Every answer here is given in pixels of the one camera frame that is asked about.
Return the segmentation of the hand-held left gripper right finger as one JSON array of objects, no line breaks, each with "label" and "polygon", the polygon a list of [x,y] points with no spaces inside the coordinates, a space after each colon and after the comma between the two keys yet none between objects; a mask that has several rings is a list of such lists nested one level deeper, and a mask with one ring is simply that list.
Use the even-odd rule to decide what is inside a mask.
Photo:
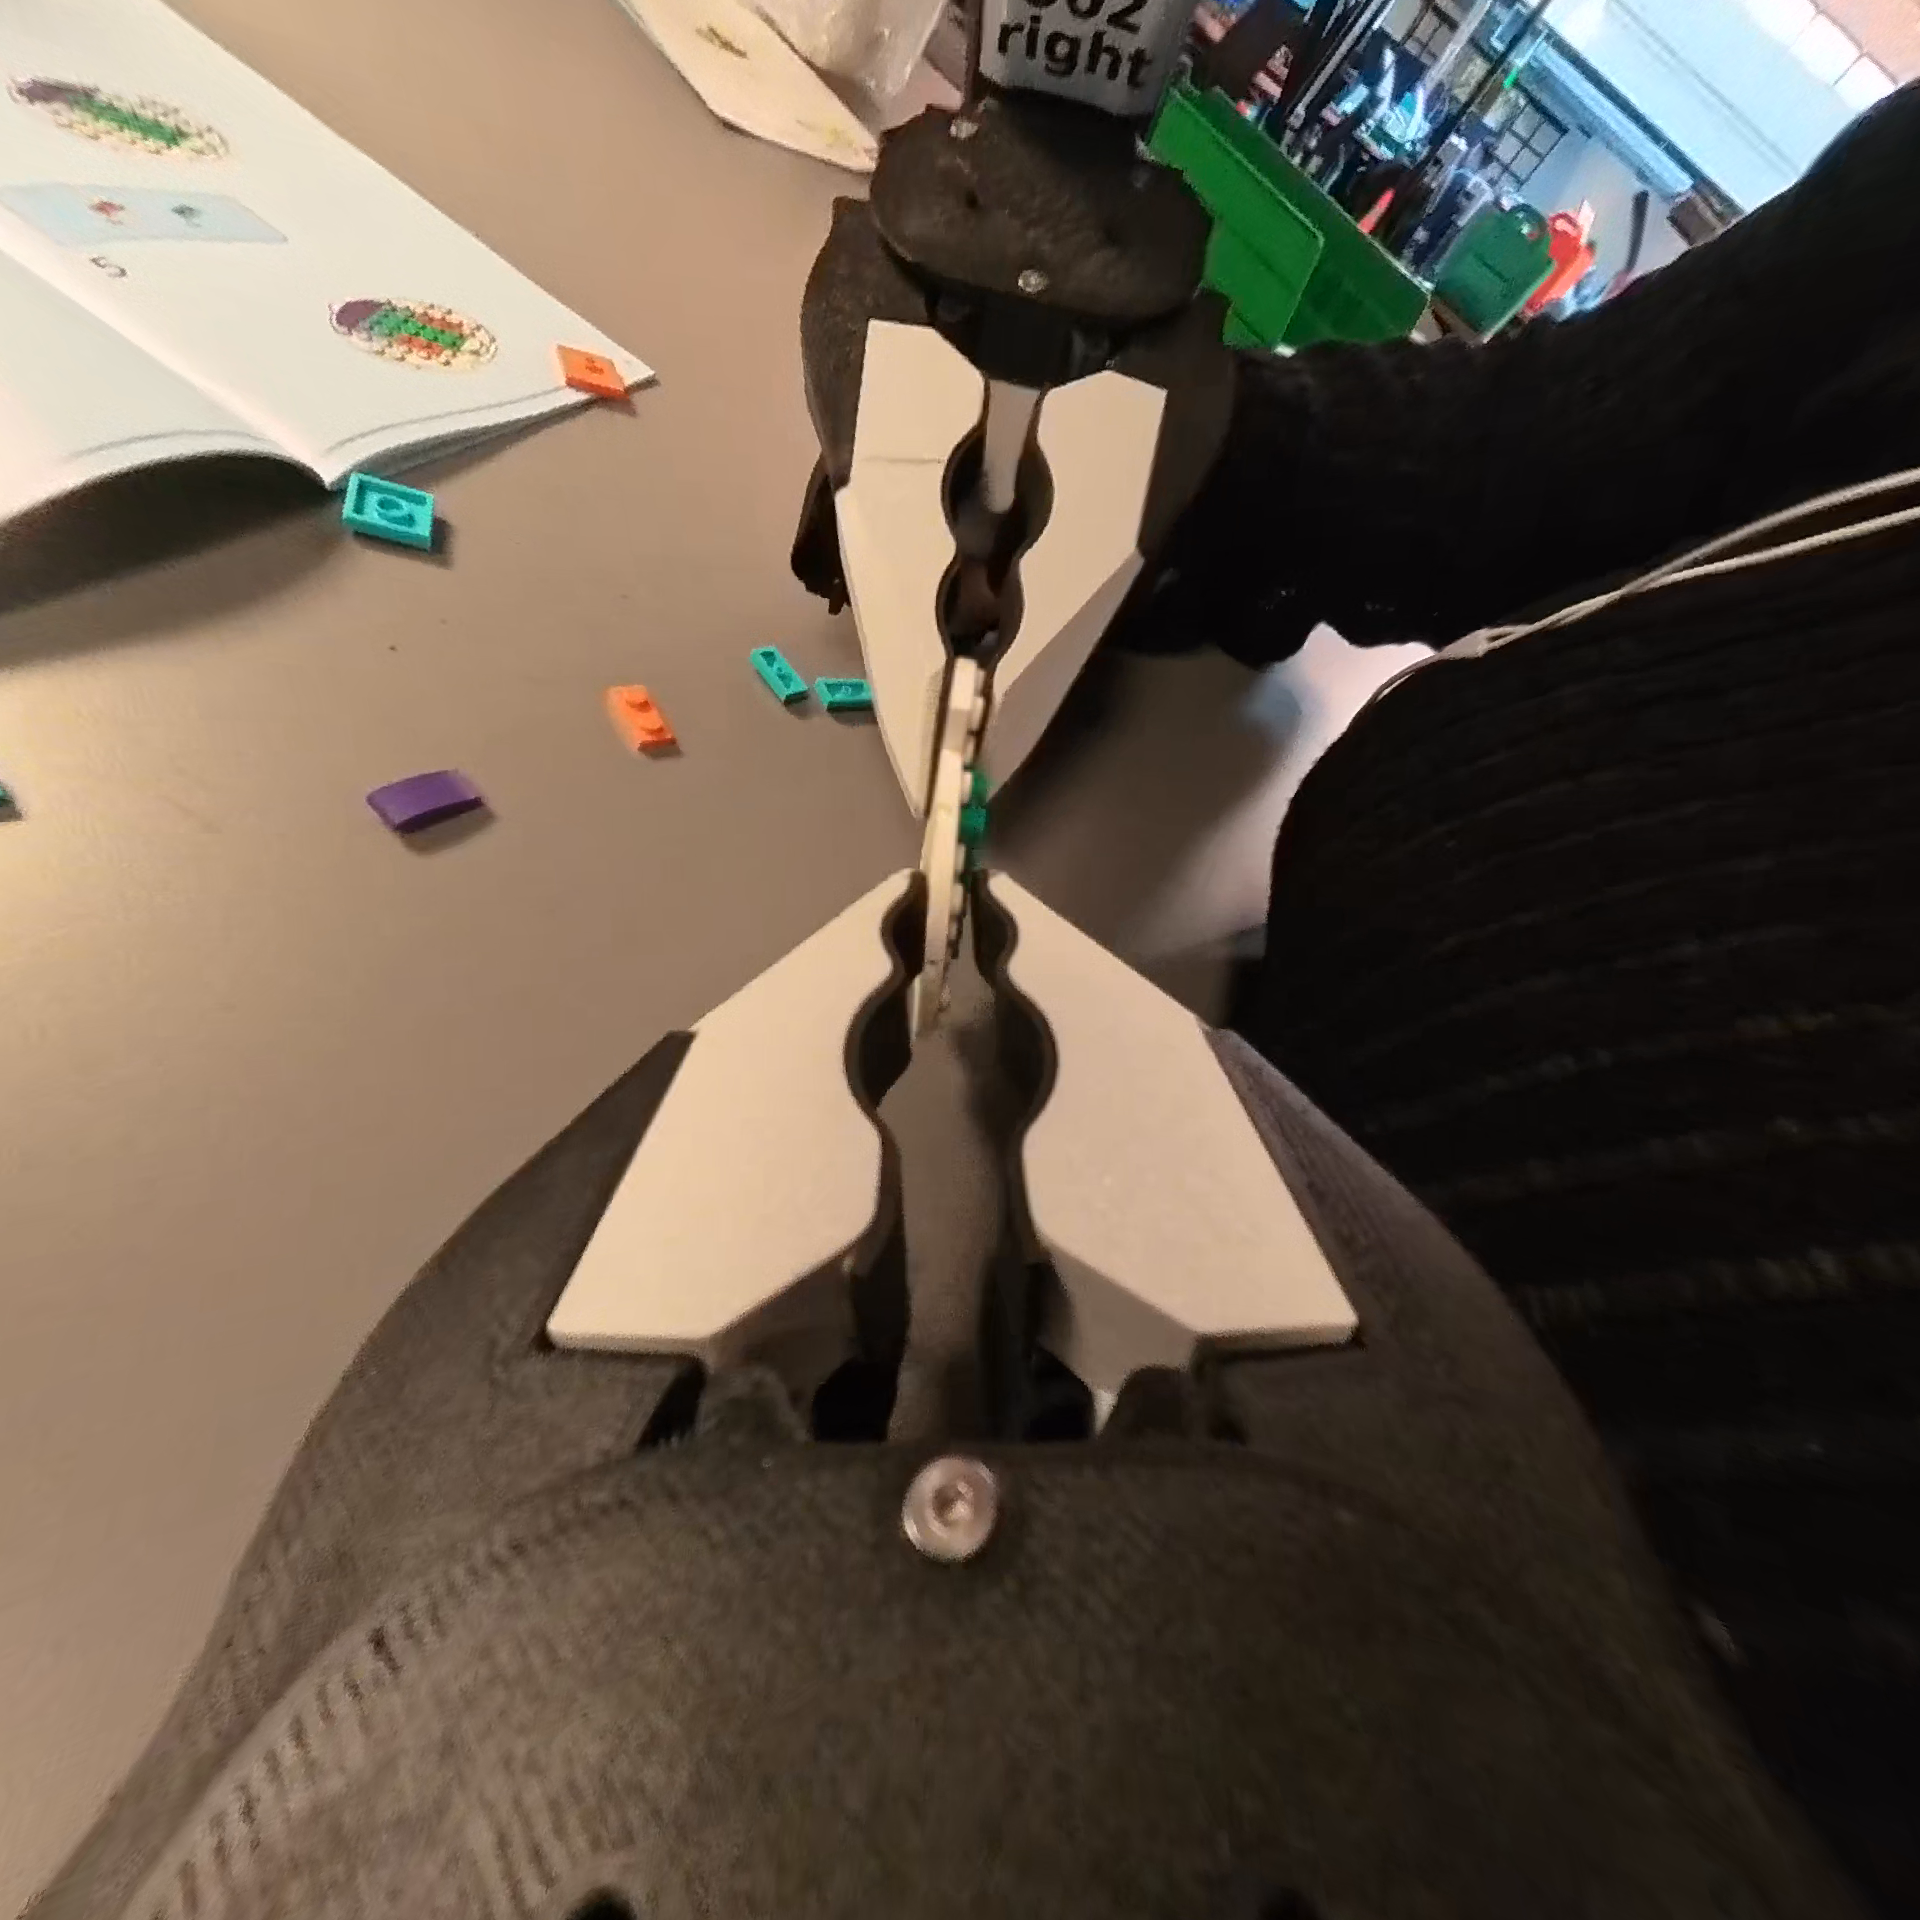
[{"label": "hand-held left gripper right finger", "polygon": [[1099,1429],[1139,1377],[1349,1346],[1358,1312],[1211,1030],[1001,874],[971,881],[991,994],[999,1429]]}]

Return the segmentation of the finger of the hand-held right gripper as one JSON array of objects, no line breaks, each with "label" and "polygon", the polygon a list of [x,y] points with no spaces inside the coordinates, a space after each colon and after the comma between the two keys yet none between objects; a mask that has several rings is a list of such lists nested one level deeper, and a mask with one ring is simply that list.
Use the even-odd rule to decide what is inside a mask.
[{"label": "finger of the hand-held right gripper", "polygon": [[1102,371],[1040,405],[1046,511],[1016,555],[1016,622],[991,665],[978,750],[991,794],[1037,747],[1142,570],[1139,522],[1163,402],[1163,389]]},{"label": "finger of the hand-held right gripper", "polygon": [[917,818],[927,805],[947,665],[939,593],[955,541],[943,485],[976,423],[978,373],[936,330],[869,325],[853,462],[833,517],[873,717]]}]

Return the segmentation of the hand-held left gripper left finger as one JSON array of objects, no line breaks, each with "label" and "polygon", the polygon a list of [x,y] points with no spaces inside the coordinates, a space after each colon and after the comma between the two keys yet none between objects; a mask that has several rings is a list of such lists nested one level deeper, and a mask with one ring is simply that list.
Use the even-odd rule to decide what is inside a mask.
[{"label": "hand-held left gripper left finger", "polygon": [[898,1147],[923,878],[893,874],[656,1050],[665,1082],[546,1319],[570,1353],[762,1367],[887,1419],[906,1336]]}]

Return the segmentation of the purple curved lego slope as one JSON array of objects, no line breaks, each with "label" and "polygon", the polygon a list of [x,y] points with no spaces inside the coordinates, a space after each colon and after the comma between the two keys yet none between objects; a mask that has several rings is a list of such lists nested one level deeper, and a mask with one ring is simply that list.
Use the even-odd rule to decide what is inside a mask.
[{"label": "purple curved lego slope", "polygon": [[365,805],[374,818],[400,838],[463,818],[488,808],[485,794],[459,771],[403,776],[373,786]]}]

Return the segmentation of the teal lego jumper plate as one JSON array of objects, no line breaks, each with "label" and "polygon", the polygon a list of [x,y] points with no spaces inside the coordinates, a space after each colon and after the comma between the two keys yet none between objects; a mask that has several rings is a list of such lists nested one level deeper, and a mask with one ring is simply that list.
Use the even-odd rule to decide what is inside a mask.
[{"label": "teal lego jumper plate", "polygon": [[393,478],[350,472],[342,478],[337,523],[357,542],[390,547],[437,565],[448,561],[439,502]]}]

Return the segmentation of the clear plastic bag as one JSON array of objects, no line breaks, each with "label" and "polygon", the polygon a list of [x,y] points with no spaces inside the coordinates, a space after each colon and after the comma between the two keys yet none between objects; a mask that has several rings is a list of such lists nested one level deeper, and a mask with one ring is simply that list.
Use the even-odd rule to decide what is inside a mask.
[{"label": "clear plastic bag", "polygon": [[946,3],[751,3],[821,78],[873,106],[904,95]]}]

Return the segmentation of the thin paper leaflet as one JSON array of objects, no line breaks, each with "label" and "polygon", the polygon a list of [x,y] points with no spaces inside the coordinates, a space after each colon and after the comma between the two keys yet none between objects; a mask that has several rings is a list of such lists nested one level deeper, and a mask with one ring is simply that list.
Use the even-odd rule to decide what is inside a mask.
[{"label": "thin paper leaflet", "polygon": [[616,9],[731,130],[869,177],[878,138],[751,7],[618,3]]}]

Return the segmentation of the small green plastic bin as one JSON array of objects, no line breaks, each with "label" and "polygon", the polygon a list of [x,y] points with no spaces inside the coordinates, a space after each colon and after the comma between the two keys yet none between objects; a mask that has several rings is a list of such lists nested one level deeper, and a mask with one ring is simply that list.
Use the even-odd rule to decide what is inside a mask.
[{"label": "small green plastic bin", "polygon": [[1489,330],[1514,313],[1551,271],[1551,230],[1529,205],[1488,205],[1463,224],[1432,297],[1457,318]]}]

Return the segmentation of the person's black sweater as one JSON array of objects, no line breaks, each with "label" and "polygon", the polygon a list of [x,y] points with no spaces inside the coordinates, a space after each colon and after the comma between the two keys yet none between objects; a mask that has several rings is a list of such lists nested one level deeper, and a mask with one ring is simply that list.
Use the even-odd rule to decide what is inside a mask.
[{"label": "person's black sweater", "polygon": [[1240,1033],[1501,1288],[1723,1696],[1914,1915],[1914,493],[1434,658],[1317,762]]}]

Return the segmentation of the open instruction booklet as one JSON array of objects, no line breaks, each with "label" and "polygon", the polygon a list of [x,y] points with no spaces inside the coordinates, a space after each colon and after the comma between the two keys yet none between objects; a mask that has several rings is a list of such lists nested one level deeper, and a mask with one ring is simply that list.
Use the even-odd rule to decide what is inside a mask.
[{"label": "open instruction booklet", "polygon": [[656,373],[163,6],[2,7],[2,514],[407,474]]}]

